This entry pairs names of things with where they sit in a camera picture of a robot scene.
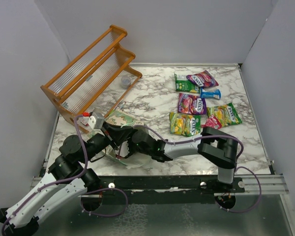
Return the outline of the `red snack packet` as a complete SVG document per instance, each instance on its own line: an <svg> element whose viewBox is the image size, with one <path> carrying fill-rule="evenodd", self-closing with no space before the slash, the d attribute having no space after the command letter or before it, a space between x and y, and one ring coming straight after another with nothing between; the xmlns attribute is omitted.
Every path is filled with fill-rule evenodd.
<svg viewBox="0 0 295 236"><path fill-rule="evenodd" d="M217 117L215 117L214 115L211 115L207 118L206 122L201 125L201 127L202 128L211 127L218 130L222 128L222 124Z"/></svg>

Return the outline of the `purple berries candy bag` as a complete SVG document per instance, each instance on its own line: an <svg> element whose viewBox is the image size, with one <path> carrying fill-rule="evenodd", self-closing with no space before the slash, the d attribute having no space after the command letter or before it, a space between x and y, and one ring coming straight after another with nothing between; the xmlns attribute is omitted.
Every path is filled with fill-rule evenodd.
<svg viewBox="0 0 295 236"><path fill-rule="evenodd" d="M178 97L177 112L187 115L206 115L207 104L205 99L198 95L180 93Z"/></svg>

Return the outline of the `purple pink candy bag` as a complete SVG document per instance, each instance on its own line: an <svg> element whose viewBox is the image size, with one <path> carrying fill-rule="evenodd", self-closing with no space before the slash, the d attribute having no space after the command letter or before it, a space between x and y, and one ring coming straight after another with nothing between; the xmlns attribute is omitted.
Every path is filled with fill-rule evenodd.
<svg viewBox="0 0 295 236"><path fill-rule="evenodd" d="M203 71L197 74L186 75L188 81L200 88L212 88L219 86L219 83L214 77L207 71Z"/></svg>

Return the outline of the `blue white snack packet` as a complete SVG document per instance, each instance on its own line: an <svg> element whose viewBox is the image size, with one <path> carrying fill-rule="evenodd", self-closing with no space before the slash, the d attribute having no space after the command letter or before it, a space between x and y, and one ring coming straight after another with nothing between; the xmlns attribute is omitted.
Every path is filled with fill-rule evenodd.
<svg viewBox="0 0 295 236"><path fill-rule="evenodd" d="M214 99L220 100L221 99L221 92L219 89L212 90L212 91L205 91L204 89L201 89L200 97L204 98L204 99L214 98Z"/></svg>

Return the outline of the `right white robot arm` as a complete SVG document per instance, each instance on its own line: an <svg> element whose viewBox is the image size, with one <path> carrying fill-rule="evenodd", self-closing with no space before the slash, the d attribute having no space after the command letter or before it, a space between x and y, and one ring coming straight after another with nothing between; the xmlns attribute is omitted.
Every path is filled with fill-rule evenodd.
<svg viewBox="0 0 295 236"><path fill-rule="evenodd" d="M178 141L154 139L143 130L137 130L130 138L133 152L150 156L158 162L173 161L183 156L201 155L218 167L216 187L228 192L234 186L234 174L243 144L234 136L212 127L205 127L202 133Z"/></svg>

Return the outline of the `green printed paper bag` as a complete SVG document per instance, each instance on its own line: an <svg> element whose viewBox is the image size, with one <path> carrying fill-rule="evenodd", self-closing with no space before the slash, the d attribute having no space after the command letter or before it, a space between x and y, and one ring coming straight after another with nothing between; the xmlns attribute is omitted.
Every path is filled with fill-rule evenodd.
<svg viewBox="0 0 295 236"><path fill-rule="evenodd" d="M145 123L139 120L138 118L130 114L127 114L119 109L112 111L105 118L105 121L109 124L120 126L145 125ZM132 156L126 158L126 156L129 154L129 147L130 146L127 141L123 142L120 146L121 151L119 149L115 150L109 146L100 151L100 153L93 157L91 161L94 162L96 159L100 157L107 157L124 165L127 169L139 168L150 162L149 156L140 153L133 154Z"/></svg>

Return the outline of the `green lemon snack packet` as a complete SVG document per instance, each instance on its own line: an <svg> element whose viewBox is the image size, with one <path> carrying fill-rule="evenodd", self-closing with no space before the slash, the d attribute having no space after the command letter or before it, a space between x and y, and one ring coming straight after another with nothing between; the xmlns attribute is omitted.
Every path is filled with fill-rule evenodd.
<svg viewBox="0 0 295 236"><path fill-rule="evenodd" d="M221 106L207 107L207 115L214 115L221 123L222 127L242 124L233 103L228 103Z"/></svg>

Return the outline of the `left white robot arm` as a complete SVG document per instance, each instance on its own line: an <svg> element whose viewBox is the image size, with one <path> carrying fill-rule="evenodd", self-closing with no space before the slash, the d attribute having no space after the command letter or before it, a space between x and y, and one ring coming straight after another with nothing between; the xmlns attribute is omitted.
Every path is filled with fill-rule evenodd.
<svg viewBox="0 0 295 236"><path fill-rule="evenodd" d="M128 141L134 129L107 123L102 128L104 134L96 134L87 141L79 131L67 137L60 147L60 156L39 183L18 203L0 209L3 236L32 236L40 223L67 201L106 190L88 163L107 146L118 148Z"/></svg>

